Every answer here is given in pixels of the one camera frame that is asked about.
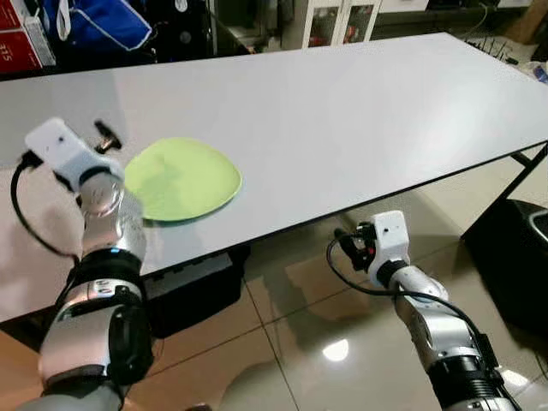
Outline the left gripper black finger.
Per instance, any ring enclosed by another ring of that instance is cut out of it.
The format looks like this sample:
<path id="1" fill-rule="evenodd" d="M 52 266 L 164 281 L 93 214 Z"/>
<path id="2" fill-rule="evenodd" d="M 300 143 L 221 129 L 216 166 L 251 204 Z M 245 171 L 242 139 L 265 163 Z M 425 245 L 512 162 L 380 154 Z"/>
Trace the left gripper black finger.
<path id="1" fill-rule="evenodd" d="M 109 125 L 106 125 L 102 120 L 94 122 L 94 127 L 99 133 L 99 142 L 94 147 L 94 151 L 98 154 L 106 154 L 112 152 L 112 150 L 120 150 L 122 148 L 122 142 L 117 133 L 114 132 Z"/>

